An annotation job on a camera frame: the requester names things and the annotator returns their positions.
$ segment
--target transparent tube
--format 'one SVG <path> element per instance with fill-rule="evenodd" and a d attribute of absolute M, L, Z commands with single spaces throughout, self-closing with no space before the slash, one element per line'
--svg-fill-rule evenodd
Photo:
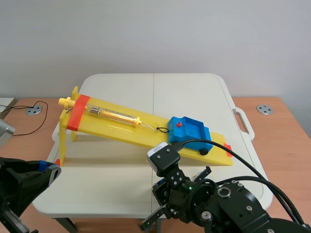
<path fill-rule="evenodd" d="M 141 123 L 141 121 L 139 120 L 139 117 L 131 116 L 128 114 L 120 113 L 120 112 L 113 111 L 113 110 L 106 109 L 106 108 L 101 108 L 101 107 L 94 106 L 91 104 L 86 104 L 86 110 L 90 112 L 91 114 L 104 117 L 110 120 L 122 122 L 125 124 L 137 126 L 138 124 Z"/>

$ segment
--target red end cap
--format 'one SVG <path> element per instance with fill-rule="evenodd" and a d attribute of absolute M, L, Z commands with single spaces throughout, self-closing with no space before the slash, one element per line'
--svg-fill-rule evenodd
<path fill-rule="evenodd" d="M 224 143 L 224 146 L 227 147 L 229 150 L 232 150 L 232 148 L 231 148 L 230 145 Z M 232 154 L 230 154 L 230 153 L 227 152 L 227 156 L 232 157 Z"/>
<path fill-rule="evenodd" d="M 57 165 L 59 165 L 59 166 L 60 166 L 60 160 L 59 160 L 59 159 L 57 159 L 57 160 L 55 161 L 55 164 L 57 164 Z"/>

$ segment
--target robotic arm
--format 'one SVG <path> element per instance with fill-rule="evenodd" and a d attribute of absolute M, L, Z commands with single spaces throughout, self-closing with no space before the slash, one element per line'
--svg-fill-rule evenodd
<path fill-rule="evenodd" d="M 180 143 L 171 146 L 163 142 L 147 154 L 150 166 L 164 179 L 153 186 L 160 208 L 142 222 L 142 231 L 164 214 L 167 219 L 193 222 L 204 227 L 206 233 L 311 232 L 307 224 L 271 218 L 242 183 L 207 179 L 209 167 L 191 181 L 178 166 L 177 151 L 181 148 Z"/>
<path fill-rule="evenodd" d="M 0 119 L 0 146 L 15 129 Z M 0 221 L 11 233 L 29 233 L 19 218 L 28 205 L 59 176 L 61 168 L 45 161 L 0 157 Z"/>

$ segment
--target table handle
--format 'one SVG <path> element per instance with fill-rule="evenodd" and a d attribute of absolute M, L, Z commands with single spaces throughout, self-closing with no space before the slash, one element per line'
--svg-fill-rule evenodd
<path fill-rule="evenodd" d="M 251 126 L 251 123 L 249 123 L 249 120 L 248 120 L 245 112 L 241 108 L 236 108 L 235 114 L 237 114 L 240 117 L 242 125 L 243 125 L 245 131 L 247 132 L 249 139 L 251 141 L 253 141 L 253 139 L 255 138 L 255 132 Z"/>

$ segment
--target black wire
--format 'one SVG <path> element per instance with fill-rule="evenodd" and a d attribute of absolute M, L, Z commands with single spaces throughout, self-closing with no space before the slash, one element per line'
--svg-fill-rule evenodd
<path fill-rule="evenodd" d="M 168 132 L 169 132 L 169 129 L 168 129 L 168 128 L 165 128 L 165 127 L 157 127 L 156 129 L 159 130 L 159 131 L 162 132 L 162 133 L 168 133 Z"/>
<path fill-rule="evenodd" d="M 222 185 L 226 182 L 231 182 L 231 181 L 256 181 L 259 183 L 263 183 L 266 186 L 268 186 L 269 188 L 275 190 L 275 192 L 277 192 L 282 198 L 283 200 L 288 204 L 289 208 L 291 209 L 291 211 L 298 217 L 298 221 L 301 222 L 301 224 L 304 224 L 304 221 L 302 219 L 302 217 L 300 216 L 298 210 L 296 209 L 295 205 L 292 203 L 292 201 L 288 198 L 288 196 L 280 189 L 278 188 L 275 184 L 271 183 L 270 181 L 266 180 L 266 179 L 262 179 L 259 177 L 254 177 L 254 176 L 238 176 L 238 177 L 233 177 L 233 178 L 229 178 L 223 181 L 219 181 L 216 184 L 217 185 Z"/>
<path fill-rule="evenodd" d="M 46 102 L 44 102 L 44 101 L 37 101 L 32 107 L 30 107 L 30 108 L 34 108 L 34 106 L 37 104 L 37 103 L 39 103 L 39 102 L 41 102 L 41 103 L 45 103 L 46 104 L 46 106 L 47 106 L 47 110 L 45 111 L 45 117 L 44 117 L 44 120 L 43 120 L 43 122 L 42 122 L 42 124 L 36 129 L 36 130 L 34 130 L 34 131 L 32 131 L 32 132 L 30 132 L 30 133 L 21 133 L 21 134 L 15 134 L 15 135 L 13 135 L 13 136 L 24 136 L 24 135 L 30 135 L 30 134 L 32 134 L 32 133 L 34 133 L 34 132 L 36 132 L 37 130 L 39 130 L 41 127 L 42 127 L 42 125 L 44 124 L 44 122 L 45 122 L 45 120 L 47 119 L 47 115 L 48 115 L 48 108 L 49 108 L 49 105 L 46 103 Z"/>
<path fill-rule="evenodd" d="M 31 106 L 26 106 L 26 105 L 18 105 L 18 106 L 10 107 L 10 106 L 6 106 L 6 105 L 0 104 L 0 106 L 1 106 L 1 107 L 6 107 L 6 108 L 8 108 L 8 109 L 5 109 L 5 110 L 3 110 L 2 112 L 0 112 L 0 114 L 1 114 L 1 113 L 4 113 L 4 112 L 6 112 L 6 111 L 9 111 L 9 110 L 11 110 L 11 109 L 32 108 Z"/>
<path fill-rule="evenodd" d="M 185 145 L 187 143 L 190 143 L 190 142 L 205 142 L 205 143 L 209 143 L 209 144 L 212 144 L 214 146 L 217 146 L 223 150 L 225 150 L 226 152 L 230 153 L 232 156 L 234 156 L 235 158 L 237 158 L 241 163 L 243 163 L 245 166 L 247 166 L 252 172 L 254 172 L 259 178 L 262 178 L 265 180 L 265 178 L 254 168 L 252 167 L 248 162 L 246 162 L 244 159 L 242 159 L 238 154 L 236 154 L 235 152 L 233 152 L 232 150 L 228 149 L 227 147 L 217 143 L 217 142 L 213 142 L 213 141 L 210 141 L 210 140 L 206 140 L 206 139 L 191 139 L 191 140 L 187 140 L 187 141 L 184 141 L 184 142 L 181 142 L 181 145 Z M 287 214 L 291 217 L 291 219 L 294 221 L 294 222 L 297 222 L 297 223 L 300 223 L 300 224 L 303 224 L 303 220 L 301 219 L 300 215 L 298 216 L 295 216 L 291 210 L 289 209 L 289 207 L 287 206 L 287 204 L 284 202 L 284 200 L 279 196 L 279 194 L 274 190 L 274 189 L 271 189 L 271 192 L 275 195 L 275 197 L 277 198 L 277 200 L 280 202 L 280 204 L 282 205 L 282 207 L 285 209 L 285 211 L 287 212 Z"/>

